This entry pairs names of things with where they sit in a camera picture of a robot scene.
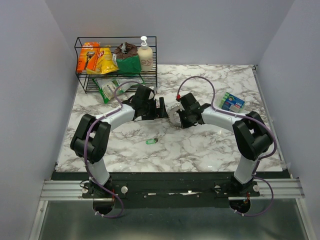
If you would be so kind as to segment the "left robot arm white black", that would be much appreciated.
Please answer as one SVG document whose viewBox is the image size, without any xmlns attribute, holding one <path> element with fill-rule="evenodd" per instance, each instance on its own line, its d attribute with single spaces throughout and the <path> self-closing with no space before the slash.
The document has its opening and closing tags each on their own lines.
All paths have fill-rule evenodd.
<svg viewBox="0 0 320 240">
<path fill-rule="evenodd" d="M 110 132 L 137 118 L 149 121 L 169 117 L 164 98 L 155 99 L 155 90 L 141 84 L 133 96 L 119 104 L 101 116 L 83 115 L 70 142 L 70 148 L 83 158 L 89 179 L 95 183 L 93 191 L 101 198 L 111 191 L 110 174 L 104 162 Z"/>
</svg>

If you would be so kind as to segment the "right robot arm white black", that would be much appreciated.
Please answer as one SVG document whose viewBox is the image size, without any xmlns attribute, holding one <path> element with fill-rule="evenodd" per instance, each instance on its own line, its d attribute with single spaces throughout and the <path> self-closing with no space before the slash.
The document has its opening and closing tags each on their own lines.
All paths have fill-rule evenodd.
<svg viewBox="0 0 320 240">
<path fill-rule="evenodd" d="M 207 124 L 233 132 L 241 156 L 229 187 L 234 195 L 243 195 L 253 181 L 259 157 L 274 143 L 272 133 L 260 115 L 255 111 L 245 115 L 235 114 L 216 109 L 208 103 L 200 105 L 192 93 L 178 95 L 177 101 L 176 112 L 183 129 Z"/>
</svg>

